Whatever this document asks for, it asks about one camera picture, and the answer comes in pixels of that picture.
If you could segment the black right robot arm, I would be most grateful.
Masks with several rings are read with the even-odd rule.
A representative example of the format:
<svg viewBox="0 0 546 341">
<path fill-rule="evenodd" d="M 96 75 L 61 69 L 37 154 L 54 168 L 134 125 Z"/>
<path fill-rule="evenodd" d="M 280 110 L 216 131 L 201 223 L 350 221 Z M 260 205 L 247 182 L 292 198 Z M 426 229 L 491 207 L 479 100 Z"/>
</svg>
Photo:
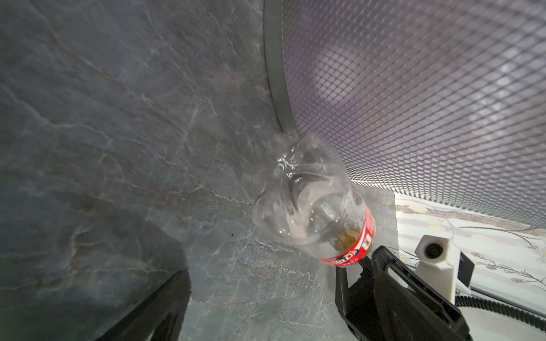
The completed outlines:
<svg viewBox="0 0 546 341">
<path fill-rule="evenodd" d="M 353 285 L 346 268 L 336 270 L 336 307 L 357 340 L 471 340 L 462 307 L 545 331 L 544 319 L 503 303 L 470 296 L 449 302 L 384 246 L 359 264 L 362 271 Z"/>
</svg>

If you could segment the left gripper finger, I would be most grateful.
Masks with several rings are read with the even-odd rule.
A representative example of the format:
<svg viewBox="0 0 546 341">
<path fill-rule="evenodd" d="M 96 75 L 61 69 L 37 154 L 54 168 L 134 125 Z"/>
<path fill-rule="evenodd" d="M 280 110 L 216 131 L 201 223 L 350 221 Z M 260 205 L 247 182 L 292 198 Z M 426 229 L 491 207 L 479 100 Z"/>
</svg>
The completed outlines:
<svg viewBox="0 0 546 341">
<path fill-rule="evenodd" d="M 189 271 L 178 271 L 98 340 L 177 340 L 190 296 Z"/>
</svg>

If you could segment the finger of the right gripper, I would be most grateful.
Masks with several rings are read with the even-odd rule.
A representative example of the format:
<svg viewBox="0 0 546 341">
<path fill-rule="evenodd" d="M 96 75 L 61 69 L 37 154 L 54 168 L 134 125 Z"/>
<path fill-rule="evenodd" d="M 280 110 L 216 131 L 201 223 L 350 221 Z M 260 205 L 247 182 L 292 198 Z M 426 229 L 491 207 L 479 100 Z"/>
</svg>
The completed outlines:
<svg viewBox="0 0 546 341">
<path fill-rule="evenodd" d="M 347 267 L 336 269 L 336 307 L 357 340 L 384 340 L 374 298 L 375 277 L 371 264 L 359 264 L 357 281 L 348 284 Z"/>
<path fill-rule="evenodd" d="M 374 298 L 386 340 L 471 340 L 461 311 L 388 248 L 372 255 Z"/>
</svg>

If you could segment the red label cola bottle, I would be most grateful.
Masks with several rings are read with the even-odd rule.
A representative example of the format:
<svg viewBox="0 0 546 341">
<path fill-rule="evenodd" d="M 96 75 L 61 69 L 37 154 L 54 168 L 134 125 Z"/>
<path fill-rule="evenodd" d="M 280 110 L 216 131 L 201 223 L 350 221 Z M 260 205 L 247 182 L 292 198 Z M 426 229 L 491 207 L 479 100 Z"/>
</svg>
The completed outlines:
<svg viewBox="0 0 546 341">
<path fill-rule="evenodd" d="M 274 135 L 264 162 L 241 182 L 253 204 L 253 222 L 279 243 L 333 267 L 370 254 L 375 221 L 325 137 Z"/>
</svg>

